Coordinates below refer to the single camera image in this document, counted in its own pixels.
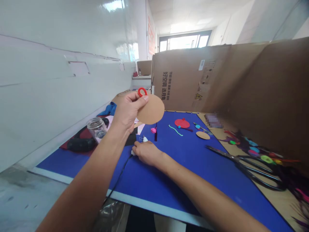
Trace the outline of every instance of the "glass jar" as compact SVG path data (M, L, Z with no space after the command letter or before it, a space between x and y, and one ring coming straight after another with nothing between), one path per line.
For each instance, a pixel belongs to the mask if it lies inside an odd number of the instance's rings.
M87 123L87 128L92 137L99 143L106 134L107 128L101 118L90 119Z

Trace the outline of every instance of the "jar lid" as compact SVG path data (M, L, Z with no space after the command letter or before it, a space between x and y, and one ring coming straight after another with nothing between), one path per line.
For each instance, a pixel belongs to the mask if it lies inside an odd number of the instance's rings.
M90 119L87 122L87 128L90 130L97 130L104 124L103 120L99 117Z

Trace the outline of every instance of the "red ring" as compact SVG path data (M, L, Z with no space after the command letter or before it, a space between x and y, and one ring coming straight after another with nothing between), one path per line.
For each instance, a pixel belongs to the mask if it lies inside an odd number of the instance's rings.
M138 89L138 95L139 95L140 97L142 97L142 96L143 96L143 95L141 94L141 90L143 90L143 91L144 91L144 93L145 93L145 95L147 95L147 92L146 92L145 88L140 87L140 88Z

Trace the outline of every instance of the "blue table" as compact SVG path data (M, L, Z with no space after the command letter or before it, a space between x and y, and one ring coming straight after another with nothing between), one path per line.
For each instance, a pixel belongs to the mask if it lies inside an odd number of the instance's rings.
M170 124L176 128L174 121L181 118L185 118L190 123L194 133L177 129L183 135L180 136L168 127ZM145 125L141 137L146 136L158 149L216 186L271 231L293 231L256 185L238 170L232 161L205 148L205 145L210 145L226 151L214 136L211 136L210 140L197 137L193 122L203 125L196 114L165 112L162 120L158 122L158 141L154 141L155 135L150 131L150 128L155 125ZM131 154L131 149L131 146L124 147L111 180L110 189L115 185L125 161ZM58 149L38 164L33 172L70 183L88 158ZM210 228L187 196L170 179L156 168L143 164L137 157L128 161L112 198Z

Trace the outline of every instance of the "window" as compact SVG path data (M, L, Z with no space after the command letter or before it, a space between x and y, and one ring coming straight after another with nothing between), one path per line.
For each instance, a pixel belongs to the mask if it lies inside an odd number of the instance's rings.
M166 51L167 41L160 42L160 52Z
M201 36L199 47L206 47L207 42L208 42L208 35Z
M211 32L212 31L203 31L160 37L159 51L205 47L208 44Z

